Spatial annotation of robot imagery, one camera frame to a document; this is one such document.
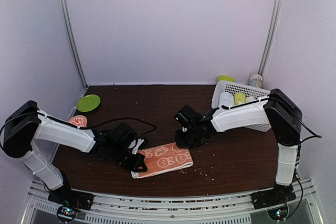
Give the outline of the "orange patterned towel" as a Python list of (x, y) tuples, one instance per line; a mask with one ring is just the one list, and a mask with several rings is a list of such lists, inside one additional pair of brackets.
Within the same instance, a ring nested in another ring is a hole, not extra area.
[(138, 153), (144, 155), (148, 170), (146, 172), (131, 172), (133, 179), (161, 175), (194, 165), (189, 150), (179, 148), (175, 143), (138, 150)]

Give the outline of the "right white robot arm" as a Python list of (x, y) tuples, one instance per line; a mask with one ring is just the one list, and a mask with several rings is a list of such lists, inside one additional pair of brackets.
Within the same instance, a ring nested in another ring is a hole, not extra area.
[(189, 105), (174, 116), (181, 125), (175, 132), (179, 148), (204, 145), (215, 133), (257, 124), (269, 124), (278, 144), (276, 187), (269, 192), (272, 203), (279, 204), (289, 196), (301, 145), (301, 110), (280, 90), (272, 89), (267, 96), (235, 106), (218, 106), (204, 115)]

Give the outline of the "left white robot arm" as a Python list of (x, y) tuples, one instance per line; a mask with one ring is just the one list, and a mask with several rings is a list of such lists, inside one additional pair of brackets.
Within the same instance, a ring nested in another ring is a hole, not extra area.
[(120, 123), (112, 130), (80, 127), (55, 118), (40, 110), (35, 101), (27, 101), (1, 127), (2, 150), (19, 159), (64, 205), (71, 205), (75, 192), (66, 184), (66, 176), (54, 167), (35, 144), (49, 141), (97, 155), (132, 172), (146, 172), (145, 157), (138, 150), (146, 139), (138, 136), (128, 124)]

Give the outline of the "blue polka dot towel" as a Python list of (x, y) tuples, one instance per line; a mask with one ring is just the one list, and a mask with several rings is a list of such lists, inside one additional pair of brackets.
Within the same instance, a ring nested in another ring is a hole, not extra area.
[(248, 103), (248, 102), (252, 102), (252, 101), (255, 101), (256, 100), (256, 98), (254, 98), (254, 97), (252, 97), (252, 96), (249, 96), (249, 97), (247, 97), (246, 98), (246, 103)]

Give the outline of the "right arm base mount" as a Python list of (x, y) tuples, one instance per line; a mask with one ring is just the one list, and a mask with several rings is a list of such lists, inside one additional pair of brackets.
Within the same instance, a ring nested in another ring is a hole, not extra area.
[(284, 221), (289, 216), (288, 202), (296, 198), (292, 185), (274, 184), (272, 189), (251, 194), (254, 209), (266, 208), (268, 217), (273, 221)]

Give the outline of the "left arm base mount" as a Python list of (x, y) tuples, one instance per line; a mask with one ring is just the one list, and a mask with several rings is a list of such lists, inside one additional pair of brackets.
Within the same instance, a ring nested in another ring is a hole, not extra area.
[(62, 223), (69, 223), (76, 219), (81, 210), (90, 210), (94, 195), (72, 190), (69, 185), (51, 190), (45, 183), (44, 189), (49, 193), (48, 200), (59, 204), (56, 217)]

